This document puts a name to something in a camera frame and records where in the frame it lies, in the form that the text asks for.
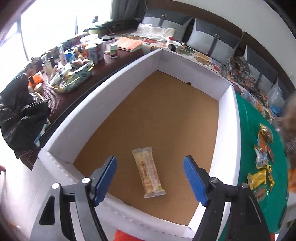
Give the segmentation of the black plastic bag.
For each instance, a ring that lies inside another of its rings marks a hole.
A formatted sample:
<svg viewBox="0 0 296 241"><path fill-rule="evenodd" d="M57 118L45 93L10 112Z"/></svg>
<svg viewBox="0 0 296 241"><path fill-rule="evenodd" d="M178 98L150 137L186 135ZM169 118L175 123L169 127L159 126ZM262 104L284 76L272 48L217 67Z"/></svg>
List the black plastic bag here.
<svg viewBox="0 0 296 241"><path fill-rule="evenodd" d="M48 100L34 100L22 74L1 92L1 133L19 158L39 146L39 135L50 115Z"/></svg>

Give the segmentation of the basket of toiletries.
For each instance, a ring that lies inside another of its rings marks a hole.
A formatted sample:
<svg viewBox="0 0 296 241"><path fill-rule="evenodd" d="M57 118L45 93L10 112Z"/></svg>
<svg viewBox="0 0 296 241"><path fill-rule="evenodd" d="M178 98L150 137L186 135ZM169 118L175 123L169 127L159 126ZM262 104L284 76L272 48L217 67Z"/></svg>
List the basket of toiletries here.
<svg viewBox="0 0 296 241"><path fill-rule="evenodd" d="M68 63L60 71L56 71L55 75L47 80L47 84L56 92L70 92L90 77L93 67L92 61L76 69L73 69L72 65Z"/></svg>

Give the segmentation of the yellow barcode snack packet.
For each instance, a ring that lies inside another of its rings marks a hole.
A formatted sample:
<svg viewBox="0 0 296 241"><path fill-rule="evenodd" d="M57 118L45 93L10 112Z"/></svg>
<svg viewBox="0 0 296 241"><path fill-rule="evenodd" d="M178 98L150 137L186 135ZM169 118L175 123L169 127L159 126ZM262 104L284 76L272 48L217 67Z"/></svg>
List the yellow barcode snack packet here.
<svg viewBox="0 0 296 241"><path fill-rule="evenodd" d="M262 169L255 174L247 174L247 184L251 190L254 190L261 184L266 184L266 170Z"/></svg>

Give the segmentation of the orange book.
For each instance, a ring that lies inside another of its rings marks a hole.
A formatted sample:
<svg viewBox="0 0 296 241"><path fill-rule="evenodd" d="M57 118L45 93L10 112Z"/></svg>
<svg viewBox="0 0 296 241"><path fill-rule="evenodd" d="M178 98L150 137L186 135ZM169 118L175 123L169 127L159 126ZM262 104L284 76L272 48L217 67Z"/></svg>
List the orange book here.
<svg viewBox="0 0 296 241"><path fill-rule="evenodd" d="M128 52L135 52L143 47L140 40L133 40L127 37L120 37L115 42L119 50L124 50Z"/></svg>

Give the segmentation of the floral patterned folded cloth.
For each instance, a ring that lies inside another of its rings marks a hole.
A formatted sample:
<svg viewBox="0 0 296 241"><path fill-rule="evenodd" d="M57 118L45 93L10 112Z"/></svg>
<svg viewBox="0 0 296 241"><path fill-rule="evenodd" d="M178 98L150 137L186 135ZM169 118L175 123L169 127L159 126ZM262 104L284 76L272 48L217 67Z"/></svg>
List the floral patterned folded cloth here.
<svg viewBox="0 0 296 241"><path fill-rule="evenodd" d="M242 56L234 56L227 60L228 70L232 79L245 89L255 90L257 80L250 74L247 61Z"/></svg>

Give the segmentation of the white cardboard box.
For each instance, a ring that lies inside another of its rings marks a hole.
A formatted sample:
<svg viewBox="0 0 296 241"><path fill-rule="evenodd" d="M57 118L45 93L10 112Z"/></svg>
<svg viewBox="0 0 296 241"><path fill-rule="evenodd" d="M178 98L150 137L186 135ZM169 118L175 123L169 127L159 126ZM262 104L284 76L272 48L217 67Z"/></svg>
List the white cardboard box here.
<svg viewBox="0 0 296 241"><path fill-rule="evenodd" d="M132 150L152 147L166 195L144 199ZM183 170L191 155L211 176L236 185L241 156L232 84L212 70L158 49L109 77L55 130L38 158L52 177L74 184L117 157L96 207L99 219L143 240L192 240L205 208Z"/></svg>

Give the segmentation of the red spicy snack packet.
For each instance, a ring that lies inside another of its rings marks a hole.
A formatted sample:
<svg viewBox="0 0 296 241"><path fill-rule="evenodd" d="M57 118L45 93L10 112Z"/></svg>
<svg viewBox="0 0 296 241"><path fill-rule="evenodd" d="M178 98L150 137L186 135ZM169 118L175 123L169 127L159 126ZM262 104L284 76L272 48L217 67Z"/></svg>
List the red spicy snack packet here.
<svg viewBox="0 0 296 241"><path fill-rule="evenodd" d="M268 155L270 157L270 161L272 163L274 163L274 155L273 155L272 149L269 147L269 145L266 146L266 149L267 149Z"/></svg>

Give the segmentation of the grey pillow far left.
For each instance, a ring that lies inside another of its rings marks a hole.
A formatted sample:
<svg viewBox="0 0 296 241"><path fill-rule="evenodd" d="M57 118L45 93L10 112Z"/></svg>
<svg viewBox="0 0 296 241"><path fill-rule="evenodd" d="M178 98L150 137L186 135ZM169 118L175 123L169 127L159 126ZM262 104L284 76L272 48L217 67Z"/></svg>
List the grey pillow far left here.
<svg viewBox="0 0 296 241"><path fill-rule="evenodd" d="M174 40L181 41L193 17L176 11L149 8L142 20L142 24L153 27L174 28Z"/></svg>

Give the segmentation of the grey curtain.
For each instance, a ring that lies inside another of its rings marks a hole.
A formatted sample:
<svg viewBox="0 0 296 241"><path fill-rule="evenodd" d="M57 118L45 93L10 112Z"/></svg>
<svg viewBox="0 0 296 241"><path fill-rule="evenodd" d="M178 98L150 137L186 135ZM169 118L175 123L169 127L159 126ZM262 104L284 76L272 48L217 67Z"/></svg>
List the grey curtain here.
<svg viewBox="0 0 296 241"><path fill-rule="evenodd" d="M113 0L111 4L112 20L132 20L142 21L147 10L145 0Z"/></svg>

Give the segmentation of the small cereal bar packet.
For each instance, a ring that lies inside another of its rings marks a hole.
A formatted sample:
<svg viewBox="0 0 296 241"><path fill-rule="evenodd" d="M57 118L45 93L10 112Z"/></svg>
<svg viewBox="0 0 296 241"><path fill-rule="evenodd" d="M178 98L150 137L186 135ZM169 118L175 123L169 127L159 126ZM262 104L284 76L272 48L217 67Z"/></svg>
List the small cereal bar packet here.
<svg viewBox="0 0 296 241"><path fill-rule="evenodd" d="M152 155L152 147L132 150L135 163L144 188L144 199L166 195Z"/></svg>

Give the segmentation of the clear plastic bag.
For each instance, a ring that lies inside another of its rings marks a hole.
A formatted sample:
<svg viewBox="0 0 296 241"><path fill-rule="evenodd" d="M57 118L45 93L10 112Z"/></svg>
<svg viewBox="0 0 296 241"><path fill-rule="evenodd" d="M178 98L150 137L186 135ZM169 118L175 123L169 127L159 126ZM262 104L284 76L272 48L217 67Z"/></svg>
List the clear plastic bag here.
<svg viewBox="0 0 296 241"><path fill-rule="evenodd" d="M282 108L285 104L285 100L283 99L282 90L278 84L279 79L271 87L270 91L267 94L267 101L269 106L276 106L277 108Z"/></svg>

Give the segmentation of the olive bag of brown snacks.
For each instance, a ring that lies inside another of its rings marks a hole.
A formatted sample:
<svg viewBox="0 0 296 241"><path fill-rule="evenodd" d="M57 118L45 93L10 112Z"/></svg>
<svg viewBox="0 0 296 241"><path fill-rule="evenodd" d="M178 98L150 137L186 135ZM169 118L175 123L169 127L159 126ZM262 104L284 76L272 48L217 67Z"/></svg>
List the olive bag of brown snacks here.
<svg viewBox="0 0 296 241"><path fill-rule="evenodd" d="M262 123L259 124L259 130L260 133L262 134L263 138L269 142L273 144L273 133L270 130L270 128L268 128L267 126L263 125Z"/></svg>

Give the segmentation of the orange chicken drumstick packet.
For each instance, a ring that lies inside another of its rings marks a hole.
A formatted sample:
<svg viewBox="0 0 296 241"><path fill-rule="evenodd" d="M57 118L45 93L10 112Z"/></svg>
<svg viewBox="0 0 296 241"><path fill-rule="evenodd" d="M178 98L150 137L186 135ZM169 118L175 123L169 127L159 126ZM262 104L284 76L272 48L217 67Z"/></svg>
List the orange chicken drumstick packet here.
<svg viewBox="0 0 296 241"><path fill-rule="evenodd" d="M258 132L257 147L258 147L261 154L263 154L265 156L267 156L269 154L269 146L266 143L261 132Z"/></svg>

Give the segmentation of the orange fuzzy sleeve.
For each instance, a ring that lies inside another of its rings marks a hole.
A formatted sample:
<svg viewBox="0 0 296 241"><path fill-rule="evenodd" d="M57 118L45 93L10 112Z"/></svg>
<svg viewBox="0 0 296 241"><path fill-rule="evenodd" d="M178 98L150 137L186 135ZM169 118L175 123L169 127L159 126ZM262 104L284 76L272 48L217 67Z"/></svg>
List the orange fuzzy sleeve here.
<svg viewBox="0 0 296 241"><path fill-rule="evenodd" d="M116 230L113 241L143 241L139 238L136 238L132 235L124 233L121 230Z"/></svg>

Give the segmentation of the grey pillow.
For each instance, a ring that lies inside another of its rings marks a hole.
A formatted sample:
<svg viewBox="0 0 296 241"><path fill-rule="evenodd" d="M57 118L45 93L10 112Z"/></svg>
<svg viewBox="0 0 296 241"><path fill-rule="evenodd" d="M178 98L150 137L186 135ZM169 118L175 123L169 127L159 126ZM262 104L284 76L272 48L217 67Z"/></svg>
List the grey pillow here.
<svg viewBox="0 0 296 241"><path fill-rule="evenodd" d="M181 41L193 17L176 11L149 8L142 20L142 24L153 27L174 28L174 40Z"/></svg>
<svg viewBox="0 0 296 241"><path fill-rule="evenodd" d="M246 46L243 57L251 76L257 81L256 88L267 95L277 80L277 71L249 46Z"/></svg>
<svg viewBox="0 0 296 241"><path fill-rule="evenodd" d="M232 33L212 23L195 18L187 46L222 64L227 64L227 60L234 56L239 43L240 38Z"/></svg>

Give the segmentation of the green satin tablecloth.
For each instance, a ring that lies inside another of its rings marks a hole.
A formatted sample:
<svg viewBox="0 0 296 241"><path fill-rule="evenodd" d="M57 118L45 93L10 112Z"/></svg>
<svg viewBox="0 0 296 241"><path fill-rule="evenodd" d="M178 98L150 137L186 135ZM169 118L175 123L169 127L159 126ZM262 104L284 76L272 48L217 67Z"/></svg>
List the green satin tablecloth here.
<svg viewBox="0 0 296 241"><path fill-rule="evenodd" d="M287 206L288 167L274 127L238 93L241 158L237 183L246 182L257 197L270 233L280 229Z"/></svg>

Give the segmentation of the white tin can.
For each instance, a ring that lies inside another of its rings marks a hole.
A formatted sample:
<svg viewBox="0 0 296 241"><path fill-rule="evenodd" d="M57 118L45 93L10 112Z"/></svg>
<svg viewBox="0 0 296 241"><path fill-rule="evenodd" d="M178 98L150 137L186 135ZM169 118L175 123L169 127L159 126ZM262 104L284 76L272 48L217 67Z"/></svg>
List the white tin can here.
<svg viewBox="0 0 296 241"><path fill-rule="evenodd" d="M96 65L98 63L98 57L96 52L96 45L90 44L85 47L86 58L92 60L92 62Z"/></svg>

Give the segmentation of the yellow red cartoon snack packet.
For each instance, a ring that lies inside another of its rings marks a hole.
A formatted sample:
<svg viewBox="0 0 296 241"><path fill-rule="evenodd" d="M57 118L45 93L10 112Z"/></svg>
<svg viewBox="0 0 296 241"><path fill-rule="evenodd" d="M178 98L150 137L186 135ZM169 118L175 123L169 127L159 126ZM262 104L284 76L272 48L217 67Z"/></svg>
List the yellow red cartoon snack packet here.
<svg viewBox="0 0 296 241"><path fill-rule="evenodd" d="M269 179L269 191L272 191L275 181L273 179L272 168L270 164L267 164L266 169L268 171L268 179Z"/></svg>

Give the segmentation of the brown headboard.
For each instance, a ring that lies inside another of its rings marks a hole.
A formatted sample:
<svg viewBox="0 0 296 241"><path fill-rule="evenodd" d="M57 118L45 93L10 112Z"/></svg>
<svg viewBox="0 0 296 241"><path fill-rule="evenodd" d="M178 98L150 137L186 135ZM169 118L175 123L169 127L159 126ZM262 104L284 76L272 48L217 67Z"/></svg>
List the brown headboard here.
<svg viewBox="0 0 296 241"><path fill-rule="evenodd" d="M266 1L147 1L147 7L189 15L236 35L236 56L251 48L295 90L295 36Z"/></svg>

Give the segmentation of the yellow-rimmed clear snack bag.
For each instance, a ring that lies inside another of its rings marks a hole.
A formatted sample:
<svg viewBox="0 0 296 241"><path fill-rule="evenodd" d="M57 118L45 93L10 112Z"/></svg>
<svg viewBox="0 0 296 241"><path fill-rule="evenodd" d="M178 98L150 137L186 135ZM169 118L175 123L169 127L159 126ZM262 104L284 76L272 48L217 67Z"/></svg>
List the yellow-rimmed clear snack bag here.
<svg viewBox="0 0 296 241"><path fill-rule="evenodd" d="M267 156L260 153L258 147L256 145L253 146L255 154L256 154L256 160L255 165L257 169L265 168L268 164L268 158Z"/></svg>

